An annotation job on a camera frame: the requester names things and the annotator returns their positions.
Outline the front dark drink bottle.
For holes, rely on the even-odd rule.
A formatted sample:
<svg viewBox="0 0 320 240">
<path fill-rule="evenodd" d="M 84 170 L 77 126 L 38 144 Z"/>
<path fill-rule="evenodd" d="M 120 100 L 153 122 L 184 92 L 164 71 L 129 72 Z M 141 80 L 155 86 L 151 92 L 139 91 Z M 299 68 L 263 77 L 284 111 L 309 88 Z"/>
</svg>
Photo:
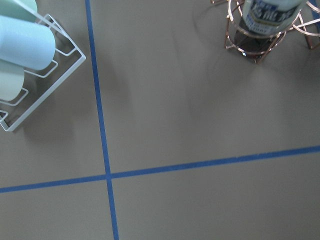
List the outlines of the front dark drink bottle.
<svg viewBox="0 0 320 240">
<path fill-rule="evenodd" d="M 246 0 L 239 26 L 253 35 L 275 35 L 293 23 L 305 4 L 305 0 Z M 239 30 L 234 35 L 234 44 L 246 52 L 263 52 L 273 40 L 250 37 Z"/>
</svg>

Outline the light blue cup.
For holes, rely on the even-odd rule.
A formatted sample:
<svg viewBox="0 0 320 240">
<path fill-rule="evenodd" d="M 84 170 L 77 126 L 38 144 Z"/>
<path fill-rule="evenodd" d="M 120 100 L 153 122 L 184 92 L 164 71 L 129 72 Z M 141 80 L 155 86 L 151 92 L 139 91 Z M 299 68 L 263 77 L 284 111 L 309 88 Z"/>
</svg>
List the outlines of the light blue cup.
<svg viewBox="0 0 320 240">
<path fill-rule="evenodd" d="M 0 59 L 36 71 L 47 68 L 55 55 L 56 40 L 46 26 L 0 17 Z"/>
</svg>

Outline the mint green cup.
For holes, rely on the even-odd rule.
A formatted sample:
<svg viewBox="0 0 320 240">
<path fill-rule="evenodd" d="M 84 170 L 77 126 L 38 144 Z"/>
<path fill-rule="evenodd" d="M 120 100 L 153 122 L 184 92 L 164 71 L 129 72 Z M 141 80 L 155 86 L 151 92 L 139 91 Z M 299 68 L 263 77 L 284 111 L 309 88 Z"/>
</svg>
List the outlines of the mint green cup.
<svg viewBox="0 0 320 240">
<path fill-rule="evenodd" d="M 0 19 L 16 19 L 34 23 L 36 16 L 20 6 L 14 0 L 0 1 Z"/>
</svg>

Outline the white cup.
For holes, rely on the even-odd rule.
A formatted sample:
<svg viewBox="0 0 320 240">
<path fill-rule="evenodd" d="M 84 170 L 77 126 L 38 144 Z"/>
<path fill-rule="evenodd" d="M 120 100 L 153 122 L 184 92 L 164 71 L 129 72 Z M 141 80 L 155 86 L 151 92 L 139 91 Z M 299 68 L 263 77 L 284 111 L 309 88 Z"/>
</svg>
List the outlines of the white cup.
<svg viewBox="0 0 320 240">
<path fill-rule="evenodd" d="M 14 100 L 22 90 L 25 79 L 24 68 L 4 60 L 0 61 L 0 99 Z"/>
</svg>

